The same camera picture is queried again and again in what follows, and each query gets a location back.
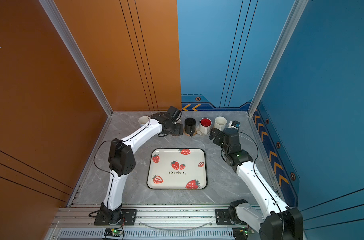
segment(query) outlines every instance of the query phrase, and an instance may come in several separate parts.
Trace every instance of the blue wall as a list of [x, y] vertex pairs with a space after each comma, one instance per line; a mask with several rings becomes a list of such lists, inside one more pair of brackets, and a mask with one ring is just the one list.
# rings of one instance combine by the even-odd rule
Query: blue wall
[[203, 95], [215, 107], [250, 101], [293, 3], [178, 0], [182, 95]]
[[[364, 204], [364, 190], [321, 204], [364, 188], [363, 0], [308, 2], [262, 104], [300, 178], [304, 219]], [[361, 218], [364, 206], [305, 220], [305, 232], [364, 239], [364, 220], [322, 227]]]

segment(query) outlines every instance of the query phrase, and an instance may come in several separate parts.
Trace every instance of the black mounting plate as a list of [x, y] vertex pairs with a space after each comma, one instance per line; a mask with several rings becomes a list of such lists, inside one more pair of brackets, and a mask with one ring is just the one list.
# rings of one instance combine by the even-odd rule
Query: black mounting plate
[[217, 225], [246, 225], [242, 222], [240, 224], [234, 224], [231, 221], [230, 212], [228, 209], [215, 209], [216, 224]]
[[[137, 217], [137, 210], [136, 209], [121, 209], [123, 216], [125, 217], [125, 226], [133, 226], [135, 219]], [[115, 226], [119, 226], [123, 224], [122, 220], [119, 220], [119, 222]], [[94, 221], [95, 226], [106, 226], [110, 225], [109, 221], [105, 218], [103, 213], [101, 211], [98, 211], [97, 217]]]

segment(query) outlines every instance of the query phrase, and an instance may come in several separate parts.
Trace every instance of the orange panel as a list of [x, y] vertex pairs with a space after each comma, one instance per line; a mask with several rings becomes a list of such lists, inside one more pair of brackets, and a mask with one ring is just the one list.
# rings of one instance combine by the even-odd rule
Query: orange panel
[[181, 109], [177, 1], [129, 3], [136, 3], [159, 110]]
[[0, 240], [41, 240], [63, 202], [0, 178]]
[[181, 108], [176, 0], [55, 3], [114, 111]]
[[39, 1], [10, 3], [0, 0], [0, 150], [74, 187], [107, 116]]

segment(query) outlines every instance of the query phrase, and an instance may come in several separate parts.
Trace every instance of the floor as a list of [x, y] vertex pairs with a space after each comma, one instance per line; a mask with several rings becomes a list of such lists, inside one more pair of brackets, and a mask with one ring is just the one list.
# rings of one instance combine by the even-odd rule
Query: floor
[[[104, 140], [112, 140], [115, 137], [121, 139], [137, 130], [140, 126], [138, 118], [143, 115], [150, 115], [155, 112], [114, 112], [111, 123], [108, 127]], [[243, 111], [184, 111], [181, 117], [182, 123], [185, 118], [195, 118], [197, 122], [201, 118], [210, 118], [213, 122], [217, 116], [230, 120], [237, 120], [241, 123], [240, 131], [249, 134], [254, 139], [247, 113]], [[255, 144], [247, 137], [240, 134], [242, 149], [255, 158], [257, 154]], [[102, 169], [109, 170], [108, 151], [110, 144], [104, 143], [96, 155], [96, 164]], [[150, 189], [147, 187], [147, 174], [151, 160], [151, 153], [156, 148], [201, 148], [206, 152], [206, 164], [208, 175], [208, 186], [203, 190], [163, 190]], [[136, 167], [127, 177], [123, 204], [153, 204], [153, 203], [216, 203], [228, 204], [238, 199], [245, 199], [249, 203], [256, 203], [246, 184], [237, 176], [221, 158], [220, 147], [215, 145], [208, 136], [186, 135], [174, 137], [154, 136], [134, 154]], [[271, 184], [266, 165], [263, 161], [257, 161], [261, 174]], [[105, 198], [109, 174], [91, 166], [84, 183], [79, 190], [73, 204], [100, 204]]]

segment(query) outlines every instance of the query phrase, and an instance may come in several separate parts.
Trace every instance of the white mug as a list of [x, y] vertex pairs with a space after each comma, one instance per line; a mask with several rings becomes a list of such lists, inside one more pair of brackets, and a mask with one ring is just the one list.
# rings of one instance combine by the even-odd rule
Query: white mug
[[142, 116], [138, 119], [139, 125], [142, 127], [143, 125], [147, 124], [149, 118], [147, 116]]
[[199, 121], [199, 131], [203, 135], [208, 135], [210, 133], [211, 126], [212, 126], [211, 120], [208, 118], [202, 118]]
[[214, 127], [223, 131], [223, 129], [226, 127], [227, 119], [224, 117], [216, 117]]

